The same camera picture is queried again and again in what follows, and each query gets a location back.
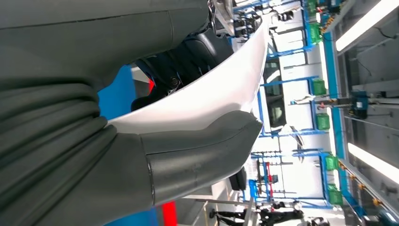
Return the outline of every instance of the green container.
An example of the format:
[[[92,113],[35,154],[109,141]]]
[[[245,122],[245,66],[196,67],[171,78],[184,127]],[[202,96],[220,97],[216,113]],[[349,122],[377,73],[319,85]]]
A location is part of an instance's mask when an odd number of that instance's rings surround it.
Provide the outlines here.
[[[313,45],[321,42],[321,34],[320,34],[320,23],[311,23],[309,24],[311,31],[311,41]]]
[[[324,85],[324,80],[322,79],[313,79],[313,94],[315,96],[321,96],[327,94],[326,86]]]
[[[336,156],[329,155],[326,157],[326,170],[333,171],[339,168],[338,158]]]
[[[332,205],[343,205],[342,192],[334,184],[328,184],[328,201]]]
[[[316,16],[317,13],[316,5],[317,5],[317,0],[308,0],[309,16]]]
[[[316,114],[316,124],[318,130],[330,129],[330,116],[326,113]]]

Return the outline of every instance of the blue metal frame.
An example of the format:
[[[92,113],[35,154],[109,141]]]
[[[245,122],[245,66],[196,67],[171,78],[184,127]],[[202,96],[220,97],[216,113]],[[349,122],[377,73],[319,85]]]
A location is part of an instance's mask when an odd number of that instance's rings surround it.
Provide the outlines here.
[[[315,209],[332,209],[332,205],[328,202],[329,196],[328,196],[328,175],[327,175],[327,169],[326,169],[326,157],[330,155],[328,152],[323,152],[322,148],[316,149],[314,153],[294,153],[294,154],[282,154],[282,153],[275,153],[274,155],[264,155],[265,153],[271,153],[271,152],[264,152],[260,154],[257,153],[252,153],[251,154],[251,159],[262,159],[262,166],[264,170],[264,182],[266,184],[266,195],[267,197],[265,198],[267,202],[272,201],[270,198],[270,191],[268,188],[268,178],[267,178],[267,167],[266,167],[266,162],[264,161],[265,158],[275,158],[275,157],[283,157],[283,156],[293,156],[293,157],[315,157],[318,156],[320,158],[320,172],[321,172],[321,180],[322,180],[322,185],[323,185],[323,197],[298,197],[298,198],[290,198],[290,197],[276,197],[276,199],[294,199],[294,200],[324,200],[326,202],[326,205],[316,205],[312,204],[309,206],[303,206],[304,208],[315,208]]]
[[[285,81],[272,81],[270,83],[266,84],[261,84],[261,87],[267,87],[267,86],[273,86],[273,85],[280,85],[283,83],[287,82],[294,82],[294,81],[308,81],[308,88],[309,88],[309,94],[314,95],[314,88],[312,84],[313,79],[317,79],[319,76],[310,76],[310,77],[303,77],[303,78],[298,78],[298,79],[290,79],[290,80],[285,80]],[[258,91],[258,106],[259,106],[259,113],[260,113],[260,119],[263,122],[263,110],[262,110],[262,101],[261,101],[261,95],[260,92]],[[288,137],[292,135],[316,135],[316,134],[325,134],[326,131],[324,130],[318,130],[317,129],[317,121],[316,121],[316,104],[314,101],[310,102],[310,107],[311,107],[311,114],[312,114],[312,125],[313,128],[310,129],[302,129],[298,132],[291,132],[288,134],[278,134],[278,132],[272,131],[272,132],[265,132],[264,127],[262,127],[262,132],[259,137]]]
[[[306,9],[307,5],[307,0],[300,0],[301,6],[302,6],[302,23],[303,23],[303,32],[305,34],[305,42],[306,45],[302,48],[297,48],[297,49],[291,49],[283,52],[275,52],[272,54],[268,54],[266,59],[273,59],[277,57],[283,57],[283,56],[288,56],[292,55],[295,53],[301,53],[301,52],[307,52],[313,49],[314,45],[311,41],[311,28],[309,26],[309,13],[308,10]]]

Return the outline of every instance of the metal rail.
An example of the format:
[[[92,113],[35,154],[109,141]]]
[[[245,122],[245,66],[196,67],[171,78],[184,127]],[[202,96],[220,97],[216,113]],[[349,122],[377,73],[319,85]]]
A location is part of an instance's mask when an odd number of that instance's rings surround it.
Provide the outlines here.
[[[345,170],[355,176],[355,180],[365,186],[365,190],[370,193],[375,199],[382,202],[382,206],[399,218],[399,203],[388,198],[388,196],[381,193],[380,189],[373,185],[357,168],[352,166],[348,161],[340,159],[339,162],[345,167]]]
[[[361,119],[355,119],[355,118],[352,118],[352,117],[350,117],[350,116],[345,116],[345,118],[347,118],[347,119],[352,119],[352,120],[354,120],[354,121],[364,122],[364,123],[366,123],[366,124],[370,124],[370,125],[373,125],[373,126],[378,126],[378,127],[384,128],[384,129],[391,129],[391,130],[393,130],[393,131],[399,132],[399,129],[395,129],[395,128],[392,128],[392,127],[389,127],[389,126],[384,126],[384,125],[377,124],[377,123],[374,123],[374,122],[365,121],[365,120],[361,120]]]

